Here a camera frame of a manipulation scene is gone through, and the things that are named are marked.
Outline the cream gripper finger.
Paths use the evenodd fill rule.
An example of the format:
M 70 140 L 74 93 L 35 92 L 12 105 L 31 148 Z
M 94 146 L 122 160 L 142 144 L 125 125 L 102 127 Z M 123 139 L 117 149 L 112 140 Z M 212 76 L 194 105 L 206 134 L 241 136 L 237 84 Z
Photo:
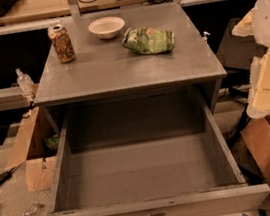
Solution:
M 270 49 L 262 58 L 254 57 L 250 69 L 247 114 L 260 119 L 270 113 Z

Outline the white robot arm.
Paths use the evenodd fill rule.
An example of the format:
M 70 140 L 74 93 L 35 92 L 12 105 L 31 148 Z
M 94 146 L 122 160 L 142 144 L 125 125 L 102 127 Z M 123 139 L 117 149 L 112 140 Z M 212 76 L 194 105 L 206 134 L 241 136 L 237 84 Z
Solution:
M 253 35 L 255 42 L 268 48 L 251 64 L 247 114 L 251 118 L 266 117 L 270 113 L 270 0 L 257 0 L 254 7 L 234 26 L 232 35 Z

